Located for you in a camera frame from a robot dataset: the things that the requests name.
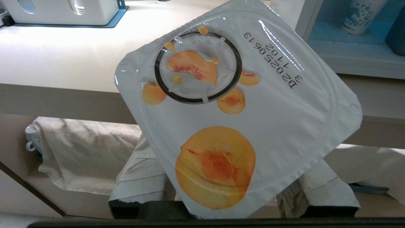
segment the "yogurt lid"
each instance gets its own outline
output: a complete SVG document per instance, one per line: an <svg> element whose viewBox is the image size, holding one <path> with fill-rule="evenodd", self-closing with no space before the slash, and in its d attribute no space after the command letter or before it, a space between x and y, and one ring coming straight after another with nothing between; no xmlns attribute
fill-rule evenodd
<svg viewBox="0 0 405 228"><path fill-rule="evenodd" d="M355 94L266 4L126 55L115 83L189 211L247 217L359 128Z"/></svg>

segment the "peach piece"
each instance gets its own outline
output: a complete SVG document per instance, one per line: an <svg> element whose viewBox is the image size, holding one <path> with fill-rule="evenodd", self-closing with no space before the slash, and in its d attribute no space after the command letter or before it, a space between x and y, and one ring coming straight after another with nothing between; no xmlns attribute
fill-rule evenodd
<svg viewBox="0 0 405 228"><path fill-rule="evenodd" d="M254 73L247 73L242 70L241 77L239 78L239 83L245 86L254 86L260 82L260 77Z"/></svg>
<svg viewBox="0 0 405 228"><path fill-rule="evenodd" d="M209 29L203 24L198 28L198 32L203 35L207 35L209 33Z"/></svg>
<svg viewBox="0 0 405 228"><path fill-rule="evenodd" d="M177 84L181 84L181 76L180 76L180 75L174 76L174 77L171 79L171 81L172 81L172 82L175 82L175 83L177 83Z"/></svg>
<svg viewBox="0 0 405 228"><path fill-rule="evenodd" d="M217 57L215 57L215 56L212 56L212 57L211 57L211 61L212 61L215 65L217 65L217 64L220 62L220 60L219 60Z"/></svg>
<svg viewBox="0 0 405 228"><path fill-rule="evenodd" d="M191 199L224 209L245 196L255 164L254 149L242 134L213 126L181 146L175 170L180 187Z"/></svg>
<svg viewBox="0 0 405 228"><path fill-rule="evenodd" d="M142 99L148 105L160 104L166 98L158 84L147 84L142 90Z"/></svg>
<svg viewBox="0 0 405 228"><path fill-rule="evenodd" d="M167 50L172 51L172 52L176 51L175 44L173 42L165 43L164 48L166 48Z"/></svg>
<svg viewBox="0 0 405 228"><path fill-rule="evenodd" d="M238 114L245 109L245 96L237 88L217 100L218 107L226 114Z"/></svg>
<svg viewBox="0 0 405 228"><path fill-rule="evenodd" d="M194 51L181 51L170 56L166 61L166 68L174 72L188 72L198 80L213 85L217 83L218 71L212 62L205 61Z"/></svg>

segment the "patterned cup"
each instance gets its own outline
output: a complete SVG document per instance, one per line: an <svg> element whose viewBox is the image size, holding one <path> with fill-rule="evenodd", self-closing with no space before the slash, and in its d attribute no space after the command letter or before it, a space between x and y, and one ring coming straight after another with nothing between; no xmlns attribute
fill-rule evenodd
<svg viewBox="0 0 405 228"><path fill-rule="evenodd" d="M352 0L342 29L351 34L363 34L386 2L387 0Z"/></svg>

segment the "cloth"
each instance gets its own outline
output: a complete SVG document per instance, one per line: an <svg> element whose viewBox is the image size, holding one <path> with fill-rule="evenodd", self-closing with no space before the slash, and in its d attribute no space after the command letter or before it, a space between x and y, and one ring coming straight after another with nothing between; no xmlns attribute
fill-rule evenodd
<svg viewBox="0 0 405 228"><path fill-rule="evenodd" d="M341 144L325 161L344 182L387 187L405 205L405 150Z"/></svg>
<svg viewBox="0 0 405 228"><path fill-rule="evenodd" d="M298 218L310 206L360 208L350 186L321 160L276 196L282 217Z"/></svg>
<svg viewBox="0 0 405 228"><path fill-rule="evenodd" d="M139 202L174 199L175 190L145 137L117 176L109 201Z"/></svg>
<svg viewBox="0 0 405 228"><path fill-rule="evenodd" d="M40 172L61 189L110 195L138 142L138 125L38 117Z"/></svg>

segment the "black ring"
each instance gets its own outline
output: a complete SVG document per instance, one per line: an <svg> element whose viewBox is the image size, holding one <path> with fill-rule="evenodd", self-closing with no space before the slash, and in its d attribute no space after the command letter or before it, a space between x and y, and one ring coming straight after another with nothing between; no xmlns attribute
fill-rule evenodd
<svg viewBox="0 0 405 228"><path fill-rule="evenodd" d="M185 37L185 36L190 36L190 35L194 35L194 34L200 34L199 32L191 32L191 33L187 33L184 35L181 35L180 37ZM223 36L216 34L216 33L212 33L209 32L207 34L207 36L212 36L212 37L216 37L221 39ZM238 49L236 49L235 45L233 45L233 43L231 43L228 39L225 38L224 41L233 51L234 55L235 55L235 59L236 59L236 71L235 71L235 76L233 77L232 81L230 82L230 84L228 84L223 90L221 90L220 92L209 96L208 97L208 102L216 100L220 97L222 97L223 95L225 95L228 91L230 91L235 85L236 83L239 81L239 77L241 76L242 73L242 60L241 60L241 55L239 54ZM187 103L187 104L201 104L203 103L203 99L202 98L198 98L198 99L191 99L191 98L185 98L185 97L181 97L173 92L169 92L169 89L167 88L167 86L164 84L162 77L160 76L160 61L163 57L163 54L166 52L166 48L163 47L162 50L159 52L156 61L155 61L155 76L156 76L156 80L159 84L159 86L162 88L162 90L169 95L171 98L173 98L176 101L180 101L183 103Z"/></svg>

